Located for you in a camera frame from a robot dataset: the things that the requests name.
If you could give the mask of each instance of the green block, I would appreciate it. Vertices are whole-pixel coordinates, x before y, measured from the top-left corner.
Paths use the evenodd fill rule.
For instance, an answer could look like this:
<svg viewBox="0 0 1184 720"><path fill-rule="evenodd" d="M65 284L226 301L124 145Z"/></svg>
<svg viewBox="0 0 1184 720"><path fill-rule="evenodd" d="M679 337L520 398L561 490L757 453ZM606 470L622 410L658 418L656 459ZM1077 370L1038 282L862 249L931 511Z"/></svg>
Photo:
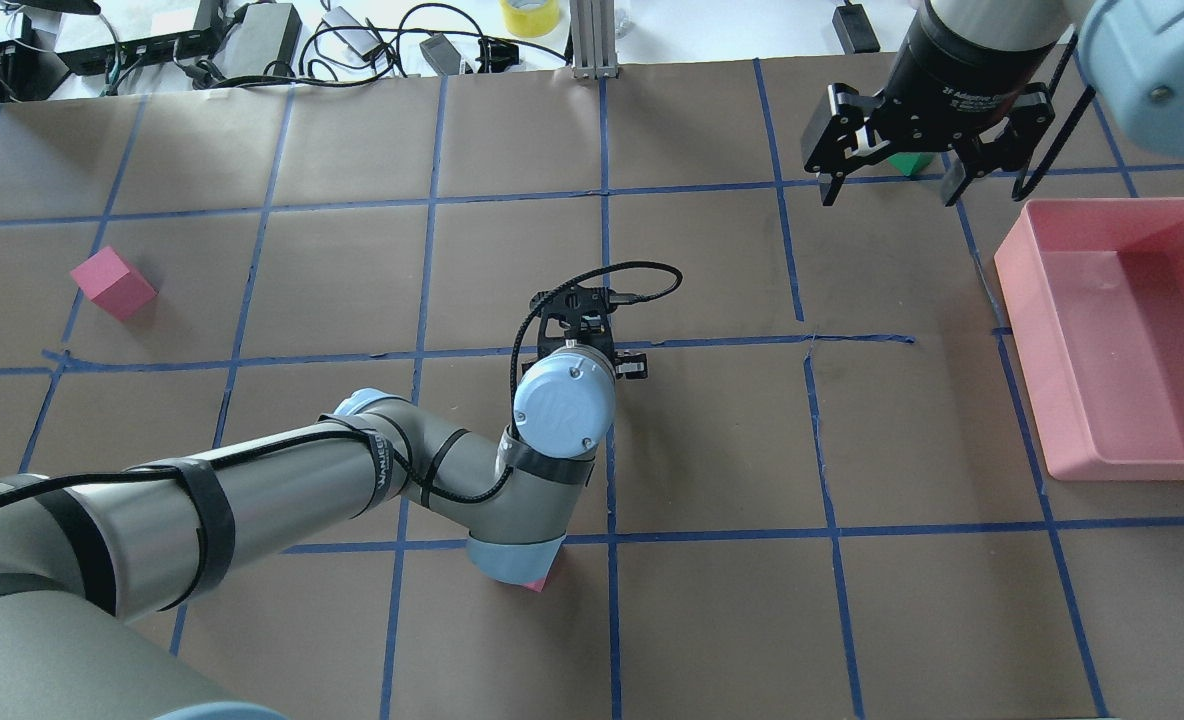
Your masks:
<svg viewBox="0 0 1184 720"><path fill-rule="evenodd" d="M934 152L895 152L889 156L889 163L905 176L915 176L934 161Z"/></svg>

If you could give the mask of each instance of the pink block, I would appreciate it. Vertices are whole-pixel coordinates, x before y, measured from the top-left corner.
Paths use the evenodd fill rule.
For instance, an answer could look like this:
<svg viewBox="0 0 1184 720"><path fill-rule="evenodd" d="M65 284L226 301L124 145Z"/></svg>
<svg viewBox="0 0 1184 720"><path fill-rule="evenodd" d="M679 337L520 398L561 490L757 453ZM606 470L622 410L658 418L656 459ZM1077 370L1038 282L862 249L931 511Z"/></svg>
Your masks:
<svg viewBox="0 0 1184 720"><path fill-rule="evenodd" d="M157 296L143 275L111 247L95 252L72 269L71 275L90 301L121 322Z"/></svg>
<svg viewBox="0 0 1184 720"><path fill-rule="evenodd" d="M1184 480L1184 199L1030 201L996 270L1050 475Z"/></svg>

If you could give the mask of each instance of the black power adapter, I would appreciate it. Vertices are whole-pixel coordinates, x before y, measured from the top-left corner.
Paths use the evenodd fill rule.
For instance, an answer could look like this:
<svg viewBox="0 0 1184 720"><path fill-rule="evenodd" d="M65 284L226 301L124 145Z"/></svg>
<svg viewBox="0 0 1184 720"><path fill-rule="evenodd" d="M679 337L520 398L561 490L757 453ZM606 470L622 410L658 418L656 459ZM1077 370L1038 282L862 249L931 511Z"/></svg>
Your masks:
<svg viewBox="0 0 1184 720"><path fill-rule="evenodd" d="M871 31L871 22L868 22L862 5L845 0L834 13L834 27L845 54L880 53L881 44L876 40L876 32Z"/></svg>

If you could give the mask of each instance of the yellow object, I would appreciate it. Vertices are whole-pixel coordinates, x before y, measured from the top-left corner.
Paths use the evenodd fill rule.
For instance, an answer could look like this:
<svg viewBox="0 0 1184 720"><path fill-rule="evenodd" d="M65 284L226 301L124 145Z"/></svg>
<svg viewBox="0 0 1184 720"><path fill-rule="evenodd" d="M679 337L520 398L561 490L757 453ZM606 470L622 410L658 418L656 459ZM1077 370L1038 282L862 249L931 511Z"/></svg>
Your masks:
<svg viewBox="0 0 1184 720"><path fill-rule="evenodd" d="M515 37L547 36L561 19L556 0L498 0L504 11L504 25Z"/></svg>

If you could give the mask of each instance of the robotic arm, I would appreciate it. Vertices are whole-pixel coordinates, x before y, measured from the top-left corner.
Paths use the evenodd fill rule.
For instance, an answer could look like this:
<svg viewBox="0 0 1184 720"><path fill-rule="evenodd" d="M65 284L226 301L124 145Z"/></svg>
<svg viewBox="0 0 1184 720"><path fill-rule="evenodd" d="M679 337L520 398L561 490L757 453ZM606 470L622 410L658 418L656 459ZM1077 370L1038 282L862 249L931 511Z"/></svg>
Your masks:
<svg viewBox="0 0 1184 720"><path fill-rule="evenodd" d="M629 268L674 282L654 295L579 284ZM534 296L513 368L534 319L540 356L520 382L513 373L501 442L362 388L308 427L240 445L122 472L0 478L0 719L284 720L121 622L397 496L464 525L488 577L545 578L614 418L616 378L646 377L643 354L614 349L609 315L681 281L632 261Z"/></svg>
<svg viewBox="0 0 1184 720"><path fill-rule="evenodd" d="M972 179L1025 168L1054 120L1032 73L1069 24L1089 85L1126 135L1184 156L1184 0L925 0L884 90L834 83L807 123L804 167L824 205L849 174L895 152L955 152L945 205Z"/></svg>

